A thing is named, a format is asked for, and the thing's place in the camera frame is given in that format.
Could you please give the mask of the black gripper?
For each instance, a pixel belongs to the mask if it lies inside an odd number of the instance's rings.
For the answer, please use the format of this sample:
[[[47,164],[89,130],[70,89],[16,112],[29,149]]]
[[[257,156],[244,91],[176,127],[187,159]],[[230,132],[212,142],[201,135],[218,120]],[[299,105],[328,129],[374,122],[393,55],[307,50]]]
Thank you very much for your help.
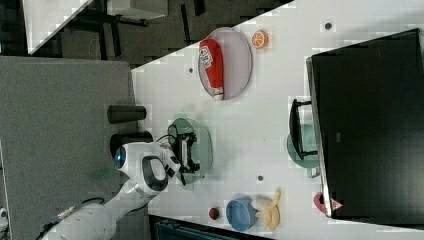
[[[180,161],[180,173],[195,173],[200,170],[200,164],[192,159],[191,147],[197,141],[194,133],[177,135],[178,160]]]

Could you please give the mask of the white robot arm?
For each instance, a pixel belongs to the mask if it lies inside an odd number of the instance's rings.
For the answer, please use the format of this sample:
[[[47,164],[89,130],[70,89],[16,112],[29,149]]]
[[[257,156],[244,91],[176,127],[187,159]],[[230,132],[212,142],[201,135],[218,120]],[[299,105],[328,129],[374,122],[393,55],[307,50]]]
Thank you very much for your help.
[[[166,143],[131,142],[120,146],[114,161],[128,180],[104,204],[81,203],[59,214],[37,240],[110,240],[117,223],[128,213],[146,206],[178,176],[185,183],[186,172],[199,165],[191,159],[197,141],[193,132],[176,134]]]

